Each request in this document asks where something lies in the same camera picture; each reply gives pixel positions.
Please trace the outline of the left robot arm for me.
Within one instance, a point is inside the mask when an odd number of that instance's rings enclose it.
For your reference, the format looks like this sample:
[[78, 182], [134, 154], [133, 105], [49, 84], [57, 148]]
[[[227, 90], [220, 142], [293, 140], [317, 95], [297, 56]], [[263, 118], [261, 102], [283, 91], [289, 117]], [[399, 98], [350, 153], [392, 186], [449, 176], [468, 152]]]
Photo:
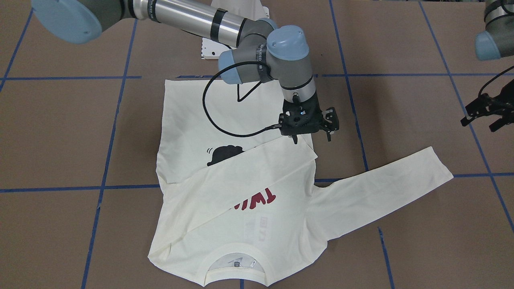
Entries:
[[474, 40], [480, 61], [499, 60], [514, 55], [514, 2], [486, 0], [483, 10], [485, 30]]

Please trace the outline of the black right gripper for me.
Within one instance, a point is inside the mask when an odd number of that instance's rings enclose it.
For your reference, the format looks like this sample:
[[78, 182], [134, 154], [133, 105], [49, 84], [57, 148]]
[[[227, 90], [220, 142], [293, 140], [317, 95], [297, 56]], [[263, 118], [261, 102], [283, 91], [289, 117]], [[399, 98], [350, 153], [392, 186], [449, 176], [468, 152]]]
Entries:
[[[294, 144], [298, 144], [299, 134], [318, 132], [322, 127], [323, 116], [316, 98], [293, 103], [283, 101], [282, 113], [279, 115], [279, 128], [281, 135], [291, 136]], [[326, 131], [327, 141], [332, 141], [332, 132]]]

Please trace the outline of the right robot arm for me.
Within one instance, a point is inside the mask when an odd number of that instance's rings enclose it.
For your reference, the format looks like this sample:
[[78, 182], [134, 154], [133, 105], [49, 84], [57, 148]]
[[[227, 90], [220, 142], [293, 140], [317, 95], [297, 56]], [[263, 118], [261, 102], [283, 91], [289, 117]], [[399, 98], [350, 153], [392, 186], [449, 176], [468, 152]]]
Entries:
[[273, 20], [251, 20], [223, 8], [194, 0], [33, 0], [31, 7], [41, 24], [56, 37], [74, 44], [99, 38], [126, 18], [149, 19], [228, 47], [218, 59], [215, 74], [202, 95], [207, 119], [206, 96], [217, 77], [227, 84], [277, 81], [284, 95], [278, 123], [257, 131], [279, 129], [298, 141], [300, 134], [323, 130], [327, 140], [339, 130], [333, 107], [321, 110], [303, 30], [294, 25], [277, 27]]

